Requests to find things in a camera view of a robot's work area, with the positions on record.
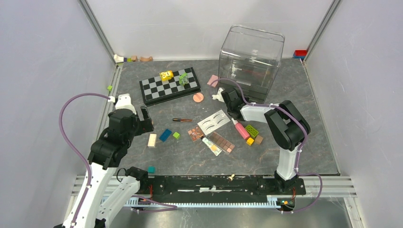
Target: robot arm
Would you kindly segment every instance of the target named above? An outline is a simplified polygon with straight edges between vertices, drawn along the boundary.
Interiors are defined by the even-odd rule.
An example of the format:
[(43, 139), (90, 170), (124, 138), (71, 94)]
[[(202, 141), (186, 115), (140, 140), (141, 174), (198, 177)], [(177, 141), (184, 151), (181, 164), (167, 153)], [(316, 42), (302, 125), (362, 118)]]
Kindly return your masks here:
[(240, 94), (234, 89), (230, 92), (221, 93), (228, 114), (235, 120), (257, 121), (267, 123), (273, 134), (274, 140), (280, 146), (280, 158), (275, 172), (275, 178), (278, 179), (280, 189), (288, 188), (297, 178), (294, 165), (297, 156), (297, 146), (304, 140), (304, 133), (293, 121), (289, 120), (281, 111), (273, 106), (279, 106), (289, 112), (301, 123), (309, 134), (311, 129), (301, 113), (292, 104), (291, 101), (283, 101), (273, 106), (253, 106), (246, 104)]
[[(105, 189), (121, 159), (127, 154), (133, 138), (154, 130), (145, 106), (141, 107), (141, 112), (144, 117), (142, 121), (131, 103), (130, 95), (124, 94), (118, 97), (115, 110), (108, 114), (109, 126), (91, 146), (88, 163), (92, 169), (92, 177), (88, 177), (88, 172), (86, 173), (86, 178), (92, 178), (91, 186), (87, 187), (85, 183), (83, 184), (68, 218), (56, 228), (109, 227), (125, 202), (139, 190), (140, 183), (147, 177), (147, 172), (132, 167), (127, 170), (126, 177), (119, 187), (99, 206)], [(86, 188), (89, 188), (86, 198), (83, 204), (79, 205)], [(78, 207), (80, 210), (77, 219), (72, 224), (71, 221)]]

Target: blue rectangular block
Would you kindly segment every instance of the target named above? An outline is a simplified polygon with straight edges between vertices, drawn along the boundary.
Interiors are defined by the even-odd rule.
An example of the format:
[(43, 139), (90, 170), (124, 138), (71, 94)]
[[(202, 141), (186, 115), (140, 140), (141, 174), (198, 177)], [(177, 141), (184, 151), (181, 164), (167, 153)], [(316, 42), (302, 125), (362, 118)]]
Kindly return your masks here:
[(164, 133), (160, 136), (160, 140), (165, 142), (171, 134), (172, 134), (172, 132), (170, 130), (166, 129), (164, 131)]

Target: gray stone surface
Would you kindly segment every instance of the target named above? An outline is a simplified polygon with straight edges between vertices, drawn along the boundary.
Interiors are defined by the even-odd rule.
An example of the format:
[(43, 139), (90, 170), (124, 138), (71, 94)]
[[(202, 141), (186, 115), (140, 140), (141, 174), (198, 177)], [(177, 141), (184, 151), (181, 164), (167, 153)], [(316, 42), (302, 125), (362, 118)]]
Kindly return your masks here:
[[(200, 140), (192, 142), (187, 131), (196, 124), (223, 109), (224, 103), (213, 101), (210, 94), (215, 89), (207, 85), (212, 74), (218, 73), (218, 60), (159, 61), (124, 63), (117, 94), (129, 93), (134, 106), (143, 105), (139, 81), (158, 75), (166, 70), (193, 67), (201, 84), (205, 99), (195, 103), (192, 95), (148, 107), (154, 121), (154, 132), (159, 137), (165, 129), (181, 134), (179, 140), (170, 136), (166, 142), (157, 139), (156, 148), (148, 148), (149, 133), (134, 138), (128, 154), (122, 159), (121, 167), (135, 166), (147, 169), (156, 167), (158, 175), (185, 174), (273, 174), (278, 165), (279, 147), (265, 123), (249, 122), (264, 138), (261, 145), (248, 146), (232, 123), (216, 132), (235, 144), (231, 154), (222, 152), (215, 156)], [(311, 126), (309, 140), (303, 149), (299, 170), (337, 173), (336, 162), (327, 140), (323, 123), (310, 89), (304, 68), (297, 59), (283, 59), (281, 68), (270, 90), (266, 103), (291, 100)], [(173, 122), (172, 118), (189, 118), (193, 123)]]

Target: yellow toy block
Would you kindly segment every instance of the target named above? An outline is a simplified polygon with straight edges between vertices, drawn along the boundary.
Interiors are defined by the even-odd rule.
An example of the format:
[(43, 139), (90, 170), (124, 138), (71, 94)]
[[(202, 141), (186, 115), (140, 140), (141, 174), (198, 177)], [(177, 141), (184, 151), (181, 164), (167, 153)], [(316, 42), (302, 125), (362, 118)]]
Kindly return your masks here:
[(160, 77), (162, 81), (167, 81), (171, 78), (173, 78), (173, 72), (171, 70), (168, 70), (166, 72), (161, 72)]
[(246, 144), (248, 144), (249, 146), (251, 146), (254, 141), (255, 141), (255, 140), (253, 140), (252, 138), (248, 138), (248, 140), (246, 141)]

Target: clear plastic container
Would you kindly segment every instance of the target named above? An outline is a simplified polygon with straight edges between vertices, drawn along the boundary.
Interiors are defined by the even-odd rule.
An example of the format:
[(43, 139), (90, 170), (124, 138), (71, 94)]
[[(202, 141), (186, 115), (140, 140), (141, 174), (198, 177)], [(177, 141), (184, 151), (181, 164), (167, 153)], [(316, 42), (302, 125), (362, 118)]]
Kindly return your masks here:
[[(219, 78), (235, 80), (245, 96), (256, 103), (264, 103), (283, 54), (284, 36), (242, 25), (234, 25), (222, 45), (219, 60)], [(225, 90), (236, 88), (222, 80)]]

